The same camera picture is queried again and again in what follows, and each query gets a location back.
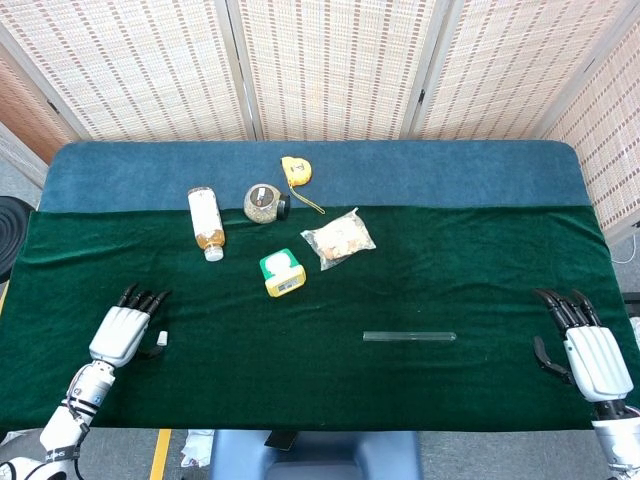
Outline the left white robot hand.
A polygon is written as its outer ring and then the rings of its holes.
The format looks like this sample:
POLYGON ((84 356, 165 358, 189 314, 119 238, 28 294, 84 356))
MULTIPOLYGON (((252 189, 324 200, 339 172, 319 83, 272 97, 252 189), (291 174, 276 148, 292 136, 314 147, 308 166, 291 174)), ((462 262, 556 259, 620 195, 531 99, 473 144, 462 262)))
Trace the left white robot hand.
POLYGON ((140 349, 152 317, 171 291, 158 294, 151 291, 136 292, 137 286, 134 283, 127 287, 104 316, 89 344, 89 353, 94 361, 121 368, 134 358, 155 358, 168 346, 169 334, 166 330, 161 330, 153 348, 140 349))

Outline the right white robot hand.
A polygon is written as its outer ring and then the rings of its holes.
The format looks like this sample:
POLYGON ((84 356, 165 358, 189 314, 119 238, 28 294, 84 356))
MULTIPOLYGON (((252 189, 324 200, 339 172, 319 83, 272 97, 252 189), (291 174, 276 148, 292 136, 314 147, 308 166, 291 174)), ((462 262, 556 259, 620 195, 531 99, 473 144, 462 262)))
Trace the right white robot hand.
POLYGON ((559 331, 567 368, 553 362, 544 341, 536 336, 533 352, 538 365, 580 391, 590 403, 622 401, 634 384, 621 349, 605 327, 590 299, 577 290, 570 297, 551 289, 534 290, 559 331))

